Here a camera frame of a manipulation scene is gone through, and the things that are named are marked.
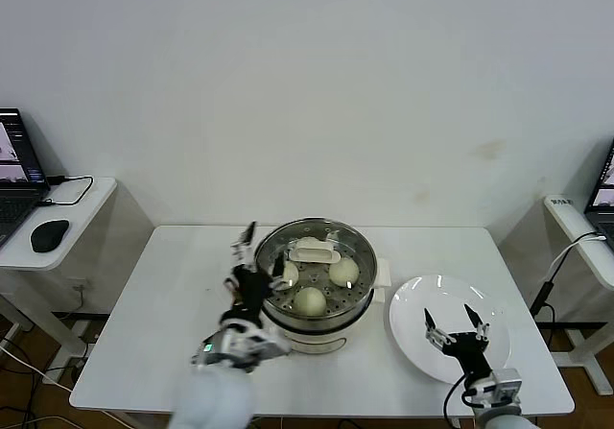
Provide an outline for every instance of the laptop screen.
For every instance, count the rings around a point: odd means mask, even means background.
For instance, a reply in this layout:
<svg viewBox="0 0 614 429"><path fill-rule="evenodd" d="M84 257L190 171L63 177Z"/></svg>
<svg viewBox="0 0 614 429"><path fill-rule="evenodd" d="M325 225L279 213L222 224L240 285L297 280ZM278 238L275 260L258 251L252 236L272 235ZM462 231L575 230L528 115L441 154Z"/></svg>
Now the laptop screen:
<svg viewBox="0 0 614 429"><path fill-rule="evenodd" d="M0 109L0 185L46 184L19 111Z"/></svg>
<svg viewBox="0 0 614 429"><path fill-rule="evenodd" d="M607 153L607 159L602 168L602 173L586 205L586 211L594 209L614 209L614 144Z"/></svg>

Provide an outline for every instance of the white table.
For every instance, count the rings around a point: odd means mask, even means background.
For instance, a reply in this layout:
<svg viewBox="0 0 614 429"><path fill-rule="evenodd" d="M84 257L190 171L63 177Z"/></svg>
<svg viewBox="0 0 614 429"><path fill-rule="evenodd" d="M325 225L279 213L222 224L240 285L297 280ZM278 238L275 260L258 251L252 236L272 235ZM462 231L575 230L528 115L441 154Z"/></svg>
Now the white table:
<svg viewBox="0 0 614 429"><path fill-rule="evenodd" d="M544 204L570 240L576 240L580 235L595 230L582 211L586 200L570 196L548 196L544 199ZM576 248L601 285L608 290L614 290L612 249L605 242L595 241L580 243ZM587 340L579 330L569 329L565 332L574 349L570 352L553 352L556 364L562 368L583 368L599 395L612 395L612 386L595 356L600 350L614 343L614 322L607 323Z"/></svg>
<svg viewBox="0 0 614 429"><path fill-rule="evenodd" d="M171 413L188 360L217 329L230 296L236 226L162 226L153 233L70 396L75 407ZM257 239L270 228L259 228ZM505 305L511 357L523 379L526 415L566 414L574 401L490 235L482 228L365 227L379 257L390 261L387 301L373 304L357 337L341 350L293 353L251 374L259 415L302 417L441 417L450 386L417 369L390 334L393 291L419 274L474 283ZM472 415L460 394L450 414Z"/></svg>
<svg viewBox="0 0 614 429"><path fill-rule="evenodd" d="M73 202L87 184L86 179L65 182L54 187L47 198L54 202ZM6 336L11 339L21 326L25 329L32 328L32 322L38 325L62 345L50 368L63 367L71 357L83 355L87 345L79 335L84 333L88 322L76 322L72 331L68 329L49 311L46 301L41 296L31 290L27 284L19 283L24 276L20 271L55 270L105 204L115 186L113 178L95 178L92 187L79 203L35 209L9 241L0 248L0 290L2 291L0 314L13 322L13 327ZM46 253L34 252L30 242L33 230L53 220L68 220L70 224L61 243L55 250ZM55 379L60 375L60 369L50 373Z"/></svg>

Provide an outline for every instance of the steamed bun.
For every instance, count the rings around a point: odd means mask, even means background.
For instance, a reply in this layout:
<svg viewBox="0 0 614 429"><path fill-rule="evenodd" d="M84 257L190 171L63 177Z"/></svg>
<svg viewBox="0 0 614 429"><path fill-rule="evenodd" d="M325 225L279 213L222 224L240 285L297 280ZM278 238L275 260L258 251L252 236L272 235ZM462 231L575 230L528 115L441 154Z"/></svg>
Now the steamed bun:
<svg viewBox="0 0 614 429"><path fill-rule="evenodd" d="M317 288L303 288L295 295L295 309L303 316L321 316L326 311L326 298Z"/></svg>
<svg viewBox="0 0 614 429"><path fill-rule="evenodd" d="M284 266L284 274L281 279L284 283L279 284L275 290L288 290L298 282L298 267L292 261L286 261Z"/></svg>
<svg viewBox="0 0 614 429"><path fill-rule="evenodd" d="M340 287L347 287L347 282L354 285L358 280L358 265L352 258L344 257L339 263L330 265L328 277L331 282Z"/></svg>

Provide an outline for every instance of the robotic arm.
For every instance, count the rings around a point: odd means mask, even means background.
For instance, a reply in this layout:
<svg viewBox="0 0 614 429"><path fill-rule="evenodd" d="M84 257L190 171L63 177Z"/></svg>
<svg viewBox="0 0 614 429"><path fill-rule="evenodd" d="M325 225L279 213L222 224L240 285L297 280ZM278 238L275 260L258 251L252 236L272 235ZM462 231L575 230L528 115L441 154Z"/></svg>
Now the robotic arm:
<svg viewBox="0 0 614 429"><path fill-rule="evenodd" d="M251 223L232 245L235 266L224 285L234 300L220 319L220 329L205 339L192 358L169 429L244 429L255 409L248 376L263 360L290 353L290 343L263 329L260 311L283 274L283 258L272 277L256 268Z"/></svg>
<svg viewBox="0 0 614 429"><path fill-rule="evenodd" d="M471 407L478 427L484 429L529 429L534 428L521 417L518 392L522 380L516 369L493 370L484 351L488 347L488 323L466 304L464 309L476 331L448 334L436 327L433 317L424 309L426 339L460 363L464 373L462 403Z"/></svg>

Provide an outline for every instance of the white plate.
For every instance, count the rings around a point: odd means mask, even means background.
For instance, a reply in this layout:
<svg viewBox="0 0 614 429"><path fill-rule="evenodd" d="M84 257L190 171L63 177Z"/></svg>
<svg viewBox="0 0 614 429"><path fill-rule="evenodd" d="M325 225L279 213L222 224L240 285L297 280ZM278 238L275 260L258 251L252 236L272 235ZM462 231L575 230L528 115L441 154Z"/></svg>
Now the white plate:
<svg viewBox="0 0 614 429"><path fill-rule="evenodd" d="M452 277L423 275L404 283L390 303L390 327L396 342L419 369L445 383L454 384L462 369L456 359L443 355L426 339L424 308L446 333L475 331L465 303L490 323L484 356L493 369L502 368L510 353L505 313L477 288Z"/></svg>

